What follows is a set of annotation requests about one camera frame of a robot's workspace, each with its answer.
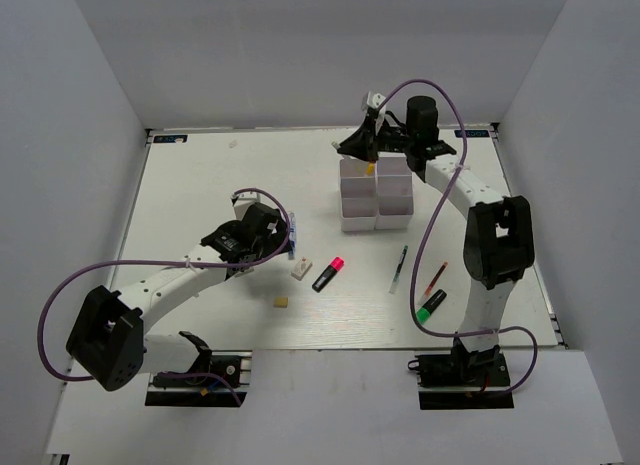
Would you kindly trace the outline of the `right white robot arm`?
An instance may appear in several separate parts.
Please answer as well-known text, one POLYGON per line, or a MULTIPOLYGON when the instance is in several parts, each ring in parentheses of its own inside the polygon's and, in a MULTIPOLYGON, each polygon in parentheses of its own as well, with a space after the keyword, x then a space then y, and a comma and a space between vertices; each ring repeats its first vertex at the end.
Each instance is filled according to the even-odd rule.
POLYGON ((471 279, 465 315, 453 338, 445 370, 472 384, 496 364, 499 329, 516 283, 534 262, 529 202, 507 197, 483 183, 443 141, 436 102, 414 96, 404 123, 389 124, 385 98, 370 92, 363 100, 362 125, 337 147, 339 154, 375 163, 382 152, 405 156, 408 168, 441 192, 466 220, 463 261, 471 279))

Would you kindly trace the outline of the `green black highlighter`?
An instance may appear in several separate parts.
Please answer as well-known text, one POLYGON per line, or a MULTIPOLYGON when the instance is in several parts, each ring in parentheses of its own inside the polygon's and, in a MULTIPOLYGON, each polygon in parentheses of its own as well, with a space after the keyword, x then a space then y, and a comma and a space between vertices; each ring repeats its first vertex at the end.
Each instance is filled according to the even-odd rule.
POLYGON ((426 302, 416 312, 418 322, 423 325, 446 298, 447 293, 442 289, 438 289, 435 293, 430 295, 426 302))

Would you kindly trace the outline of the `white divided container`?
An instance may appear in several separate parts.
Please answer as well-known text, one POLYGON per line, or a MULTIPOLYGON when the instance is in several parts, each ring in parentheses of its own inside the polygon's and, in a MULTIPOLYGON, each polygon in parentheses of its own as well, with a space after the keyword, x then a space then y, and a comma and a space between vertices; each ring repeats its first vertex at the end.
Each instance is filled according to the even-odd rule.
POLYGON ((412 172, 404 157, 381 157, 376 166, 377 230, 406 229, 414 214, 412 172))
POLYGON ((378 213, 376 181, 369 163, 343 158, 339 162, 341 230, 370 231, 378 213))

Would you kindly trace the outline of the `tan eraser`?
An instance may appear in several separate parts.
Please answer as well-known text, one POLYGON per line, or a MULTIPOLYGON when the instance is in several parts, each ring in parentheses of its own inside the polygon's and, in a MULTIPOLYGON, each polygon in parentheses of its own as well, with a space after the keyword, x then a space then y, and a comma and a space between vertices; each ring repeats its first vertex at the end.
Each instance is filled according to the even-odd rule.
POLYGON ((289 300, 288 300, 287 297, 277 297, 274 300, 274 306, 276 308, 287 308, 288 307, 288 303, 289 303, 289 300))

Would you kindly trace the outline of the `left blue table label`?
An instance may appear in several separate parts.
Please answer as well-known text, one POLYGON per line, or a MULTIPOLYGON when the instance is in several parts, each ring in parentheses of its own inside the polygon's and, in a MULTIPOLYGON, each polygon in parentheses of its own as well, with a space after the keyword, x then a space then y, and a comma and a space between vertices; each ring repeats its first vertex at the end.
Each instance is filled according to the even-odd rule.
POLYGON ((186 134, 155 135, 153 137, 153 143, 160 144, 185 143, 187 140, 188 136, 186 134))

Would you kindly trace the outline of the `right white divided container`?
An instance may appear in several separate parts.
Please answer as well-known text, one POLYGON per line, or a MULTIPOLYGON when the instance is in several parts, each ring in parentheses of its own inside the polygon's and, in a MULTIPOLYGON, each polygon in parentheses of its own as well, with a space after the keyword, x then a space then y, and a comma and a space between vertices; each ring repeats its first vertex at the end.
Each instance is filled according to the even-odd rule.
POLYGON ((406 229, 414 214, 412 172, 404 157, 381 157, 376 166, 377 230, 406 229))

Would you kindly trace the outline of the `pink black highlighter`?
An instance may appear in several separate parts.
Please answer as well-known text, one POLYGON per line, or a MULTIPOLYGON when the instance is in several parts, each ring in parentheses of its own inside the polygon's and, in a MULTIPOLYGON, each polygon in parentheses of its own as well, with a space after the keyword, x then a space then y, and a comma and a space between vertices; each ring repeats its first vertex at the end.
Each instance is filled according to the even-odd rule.
POLYGON ((335 257, 314 281, 312 289, 315 292, 321 292, 333 280, 343 266, 344 260, 341 257, 335 257))

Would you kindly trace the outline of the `red gel pen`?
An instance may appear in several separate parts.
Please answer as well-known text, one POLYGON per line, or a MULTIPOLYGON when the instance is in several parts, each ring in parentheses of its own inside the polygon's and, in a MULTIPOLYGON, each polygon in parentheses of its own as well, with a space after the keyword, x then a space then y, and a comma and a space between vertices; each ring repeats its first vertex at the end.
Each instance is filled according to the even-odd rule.
POLYGON ((448 262, 445 261, 438 269, 438 271, 436 272, 436 274, 434 275, 434 277, 432 278, 432 280, 430 281, 429 285, 427 286, 426 290, 424 291, 423 295, 421 296, 421 298, 419 299, 418 305, 420 307, 422 307, 427 300, 430 298, 439 278, 441 277, 441 275, 444 273, 444 271, 446 270, 446 268, 448 267, 448 262))

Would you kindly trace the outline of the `right blue table label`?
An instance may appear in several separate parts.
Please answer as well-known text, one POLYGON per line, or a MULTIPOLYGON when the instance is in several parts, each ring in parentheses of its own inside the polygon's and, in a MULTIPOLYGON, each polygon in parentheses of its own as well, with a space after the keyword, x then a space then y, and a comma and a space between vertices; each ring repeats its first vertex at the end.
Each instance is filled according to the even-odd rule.
POLYGON ((490 132, 486 129, 466 129, 465 131, 461 129, 456 129, 454 133, 457 138, 462 138, 463 136, 466 136, 467 138, 489 138, 490 137, 490 132))

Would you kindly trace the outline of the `clear blue pen pack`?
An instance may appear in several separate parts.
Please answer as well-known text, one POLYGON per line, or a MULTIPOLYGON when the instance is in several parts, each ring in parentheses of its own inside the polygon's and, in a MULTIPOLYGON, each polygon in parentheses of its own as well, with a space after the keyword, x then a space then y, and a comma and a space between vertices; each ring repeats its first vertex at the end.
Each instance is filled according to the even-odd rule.
POLYGON ((296 257, 296 242, 297 242, 297 228, 296 228, 296 216, 293 211, 288 212, 289 218, 289 250, 288 259, 294 260, 296 257))

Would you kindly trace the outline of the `white boxed eraser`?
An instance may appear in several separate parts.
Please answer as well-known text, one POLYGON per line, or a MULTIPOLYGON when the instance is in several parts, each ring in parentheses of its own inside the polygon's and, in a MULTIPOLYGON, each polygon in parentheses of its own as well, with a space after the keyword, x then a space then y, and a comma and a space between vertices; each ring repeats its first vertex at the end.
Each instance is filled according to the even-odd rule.
POLYGON ((294 279, 301 281, 305 277, 305 275, 309 272, 312 266, 313 266, 313 262, 310 259, 306 257, 302 257, 292 269, 291 276, 294 279))

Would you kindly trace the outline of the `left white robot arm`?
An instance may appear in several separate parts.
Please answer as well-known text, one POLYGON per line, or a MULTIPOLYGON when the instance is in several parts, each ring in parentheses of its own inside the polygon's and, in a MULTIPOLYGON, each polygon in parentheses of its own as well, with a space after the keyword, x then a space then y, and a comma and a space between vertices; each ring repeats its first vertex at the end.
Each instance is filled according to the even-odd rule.
POLYGON ((67 352, 107 391, 139 373, 199 384, 216 378, 212 351, 197 335, 154 335, 163 317, 200 292, 288 251, 285 215, 257 200, 200 240, 175 266, 119 290, 90 291, 66 343, 67 352))

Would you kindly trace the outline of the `left white divided container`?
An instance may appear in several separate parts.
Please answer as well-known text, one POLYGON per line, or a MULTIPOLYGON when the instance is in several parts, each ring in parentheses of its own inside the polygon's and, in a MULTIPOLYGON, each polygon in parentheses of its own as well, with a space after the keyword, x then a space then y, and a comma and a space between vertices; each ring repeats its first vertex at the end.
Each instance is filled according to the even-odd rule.
POLYGON ((376 181, 369 163, 343 158, 339 162, 341 230, 370 231, 378 213, 376 181))

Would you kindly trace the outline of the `green gel pen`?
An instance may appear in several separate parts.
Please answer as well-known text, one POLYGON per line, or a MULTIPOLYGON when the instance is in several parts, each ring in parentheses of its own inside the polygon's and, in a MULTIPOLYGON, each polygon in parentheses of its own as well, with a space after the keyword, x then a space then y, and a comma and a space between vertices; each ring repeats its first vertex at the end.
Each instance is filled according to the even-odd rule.
POLYGON ((390 287, 389 287, 389 293, 390 294, 395 294, 395 292, 397 290, 397 287, 398 287, 398 284, 399 284, 400 275, 401 275, 401 272, 402 272, 402 269, 403 269, 403 266, 404 266, 404 263, 405 263, 405 260, 406 260, 407 253, 408 253, 408 245, 404 245, 404 247, 402 249, 402 252, 400 254, 398 263, 397 263, 397 265, 395 267, 394 275, 393 275, 393 278, 392 278, 392 281, 391 281, 391 284, 390 284, 390 287))

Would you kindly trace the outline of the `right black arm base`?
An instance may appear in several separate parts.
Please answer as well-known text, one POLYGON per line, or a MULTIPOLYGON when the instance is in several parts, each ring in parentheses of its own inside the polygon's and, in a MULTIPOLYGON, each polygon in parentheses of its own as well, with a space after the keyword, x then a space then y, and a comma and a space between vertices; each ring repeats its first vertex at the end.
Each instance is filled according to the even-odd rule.
POLYGON ((506 359, 500 354, 490 365, 460 372, 447 354, 416 355, 407 369, 417 377, 421 410, 513 409, 514 400, 506 359))

